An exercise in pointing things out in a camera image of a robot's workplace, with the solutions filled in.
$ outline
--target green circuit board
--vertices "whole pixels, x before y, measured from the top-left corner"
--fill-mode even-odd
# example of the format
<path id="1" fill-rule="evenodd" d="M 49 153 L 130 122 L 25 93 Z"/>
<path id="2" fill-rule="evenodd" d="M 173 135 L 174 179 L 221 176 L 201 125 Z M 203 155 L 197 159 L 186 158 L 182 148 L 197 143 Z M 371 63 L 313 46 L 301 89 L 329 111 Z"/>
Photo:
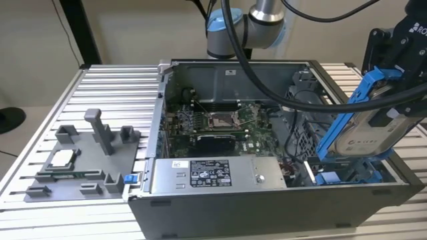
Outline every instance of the green circuit board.
<path id="1" fill-rule="evenodd" d="M 174 106 L 169 111 L 170 156 L 190 155 L 198 136 L 233 135 L 235 148 L 229 156 L 257 155 L 259 157 L 283 156 L 283 147 L 270 124 L 267 110 L 257 103 L 242 103 L 231 112 L 195 112 L 191 108 Z"/>

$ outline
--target blue drive bracket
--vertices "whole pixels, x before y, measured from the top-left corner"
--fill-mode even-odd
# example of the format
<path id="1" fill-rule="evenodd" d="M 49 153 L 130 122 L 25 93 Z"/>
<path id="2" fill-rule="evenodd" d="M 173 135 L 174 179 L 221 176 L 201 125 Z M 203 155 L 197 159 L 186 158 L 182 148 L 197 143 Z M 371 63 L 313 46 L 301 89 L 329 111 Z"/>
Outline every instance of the blue drive bracket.
<path id="1" fill-rule="evenodd" d="M 370 100 L 370 92 L 378 81 L 396 81 L 401 78 L 402 72 L 397 69 L 379 69 L 374 67 L 374 70 L 366 73 L 358 88 L 355 89 L 349 104 L 362 103 Z M 334 121 L 325 137 L 322 138 L 315 151 L 318 153 L 322 162 L 335 161 L 335 157 L 329 157 L 329 149 L 334 144 L 335 139 L 341 135 L 349 121 L 353 119 L 355 113 L 341 113 L 337 120 Z M 381 154 L 381 157 L 386 157 L 390 150 Z"/>

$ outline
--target black stand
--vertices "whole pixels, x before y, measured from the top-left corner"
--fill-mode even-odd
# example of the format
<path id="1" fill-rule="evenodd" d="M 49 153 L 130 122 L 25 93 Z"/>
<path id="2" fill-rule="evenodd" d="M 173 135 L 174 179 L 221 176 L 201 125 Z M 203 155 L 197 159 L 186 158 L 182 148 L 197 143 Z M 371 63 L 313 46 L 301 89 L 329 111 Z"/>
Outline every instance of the black stand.
<path id="1" fill-rule="evenodd" d="M 17 129 L 26 120 L 26 112 L 18 107 L 0 109 L 0 134 Z"/>

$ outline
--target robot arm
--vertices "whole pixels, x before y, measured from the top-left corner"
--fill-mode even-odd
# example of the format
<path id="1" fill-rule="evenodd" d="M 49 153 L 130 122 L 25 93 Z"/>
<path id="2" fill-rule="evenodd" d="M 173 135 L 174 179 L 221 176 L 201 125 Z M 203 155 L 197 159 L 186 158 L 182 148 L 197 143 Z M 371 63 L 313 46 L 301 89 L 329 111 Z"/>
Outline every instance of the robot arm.
<path id="1" fill-rule="evenodd" d="M 239 42 L 246 49 L 267 49 L 282 41 L 286 30 L 285 10 L 281 0 L 257 0 L 249 14 L 231 8 Z M 207 20 L 207 54 L 214 59 L 231 59 L 235 50 L 229 38 L 222 9 Z"/>
<path id="2" fill-rule="evenodd" d="M 370 33 L 365 76 L 349 103 L 366 102 L 417 88 L 427 80 L 427 2 L 412 0 L 408 17 L 393 32 Z M 383 159 L 427 115 L 426 98 L 394 107 L 339 114 L 317 152 L 325 162 L 342 158 Z"/>

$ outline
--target gray vertical peg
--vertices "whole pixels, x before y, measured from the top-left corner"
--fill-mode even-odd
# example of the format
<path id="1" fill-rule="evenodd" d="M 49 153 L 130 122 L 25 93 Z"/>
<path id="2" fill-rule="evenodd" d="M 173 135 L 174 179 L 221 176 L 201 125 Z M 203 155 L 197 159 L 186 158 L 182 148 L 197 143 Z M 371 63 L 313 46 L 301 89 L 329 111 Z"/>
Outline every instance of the gray vertical peg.
<path id="1" fill-rule="evenodd" d="M 91 123 L 97 138 L 99 140 L 99 144 L 102 150 L 106 155 L 114 154 L 114 146 L 111 144 L 111 135 L 106 131 L 103 122 L 102 122 L 102 110 L 98 108 L 90 108 L 85 114 L 85 120 Z"/>

